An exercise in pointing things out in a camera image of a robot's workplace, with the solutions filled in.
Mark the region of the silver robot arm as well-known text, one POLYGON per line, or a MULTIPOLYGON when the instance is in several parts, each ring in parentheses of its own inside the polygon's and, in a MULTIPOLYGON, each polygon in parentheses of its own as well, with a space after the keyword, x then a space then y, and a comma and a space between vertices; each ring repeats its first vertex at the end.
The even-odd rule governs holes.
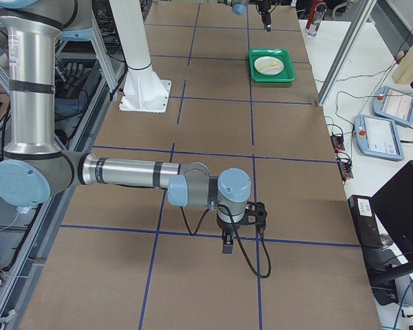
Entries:
POLYGON ((201 163, 174 164, 64 151, 54 141, 55 43, 65 32, 92 32, 90 1, 0 1, 8 31, 12 133, 0 162, 0 197, 34 206, 77 185, 116 184, 167 191, 169 203, 216 210, 223 250, 239 241, 254 209, 247 173, 211 176, 201 163))
POLYGON ((267 32, 271 31, 271 1, 269 0, 221 0, 218 3, 224 4, 231 8, 232 12, 237 15, 246 13, 250 4, 255 5, 257 13, 261 16, 264 29, 267 32))

